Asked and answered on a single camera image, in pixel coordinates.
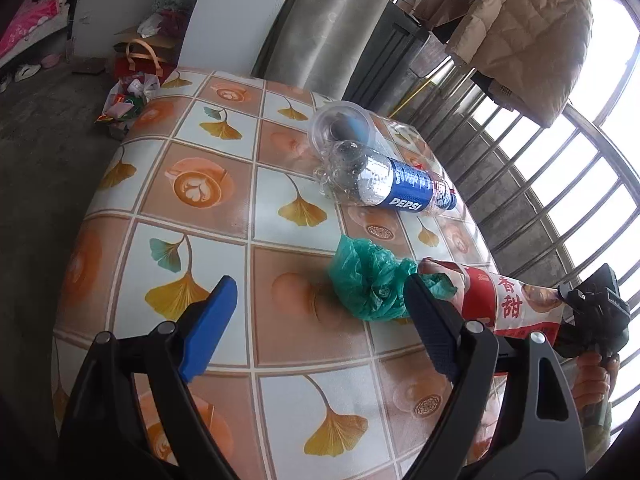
pink blanket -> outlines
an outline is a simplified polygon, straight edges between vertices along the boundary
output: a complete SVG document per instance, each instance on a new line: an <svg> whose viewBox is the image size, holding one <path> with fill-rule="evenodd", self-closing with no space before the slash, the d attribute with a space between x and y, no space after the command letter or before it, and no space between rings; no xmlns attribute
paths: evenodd
<svg viewBox="0 0 640 480"><path fill-rule="evenodd" d="M60 12L58 0L24 0L0 39L0 57L34 28Z"/></svg>

puffer jacket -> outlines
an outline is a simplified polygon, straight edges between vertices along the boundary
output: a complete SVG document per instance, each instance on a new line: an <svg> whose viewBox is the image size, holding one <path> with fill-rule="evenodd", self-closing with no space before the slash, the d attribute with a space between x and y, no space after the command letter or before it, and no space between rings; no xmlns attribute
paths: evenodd
<svg viewBox="0 0 640 480"><path fill-rule="evenodd" d="M591 39L590 0L422 0L429 28L462 17L447 52L494 79L498 104L540 126L562 113Z"/></svg>

bag handle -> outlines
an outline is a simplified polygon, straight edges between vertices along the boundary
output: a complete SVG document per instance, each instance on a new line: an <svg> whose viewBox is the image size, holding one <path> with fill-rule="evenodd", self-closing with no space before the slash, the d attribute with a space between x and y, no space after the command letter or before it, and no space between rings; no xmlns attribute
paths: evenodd
<svg viewBox="0 0 640 480"><path fill-rule="evenodd" d="M132 43L137 43L139 45L142 45L144 48L146 48L149 54L137 54L135 52L130 52ZM154 62L154 65L156 66L156 75L158 77L162 77L163 70L162 70L162 67L160 66L160 62L166 63L167 61L165 59L162 59L161 57L156 56L156 53L154 52L153 48L146 41L142 41L137 38L129 41L129 43L127 43L125 54L127 56L127 60L129 61L129 70L131 70L132 72L135 72L136 70L136 62L133 61L132 58L135 57L139 59L150 59Z"/></svg>

table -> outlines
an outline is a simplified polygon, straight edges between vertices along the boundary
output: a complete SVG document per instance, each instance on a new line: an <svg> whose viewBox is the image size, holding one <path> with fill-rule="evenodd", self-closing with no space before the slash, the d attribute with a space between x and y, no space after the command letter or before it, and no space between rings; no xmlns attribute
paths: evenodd
<svg viewBox="0 0 640 480"><path fill-rule="evenodd" d="M451 386L410 322L361 322L338 303L326 267L340 235L497 271L462 200L433 219L320 194L306 128L330 100L223 72L170 75L116 152L76 240L53 336L58 425L96 333L147 333L228 274L238 306L190 389L239 477L407 471ZM372 118L397 158L444 174L415 130ZM173 461L146 376L136 387L153 450ZM471 459L493 434L503 391L496 379Z"/></svg>

red and white package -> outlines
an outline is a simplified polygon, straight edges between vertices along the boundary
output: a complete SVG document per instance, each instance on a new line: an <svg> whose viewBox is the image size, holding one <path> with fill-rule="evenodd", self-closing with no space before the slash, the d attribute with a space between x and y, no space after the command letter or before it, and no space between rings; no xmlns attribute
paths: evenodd
<svg viewBox="0 0 640 480"><path fill-rule="evenodd" d="M565 304L554 289L431 258L420 262L418 272L449 276L458 288L450 302L464 319L478 319L496 335L522 339L537 330L555 342Z"/></svg>

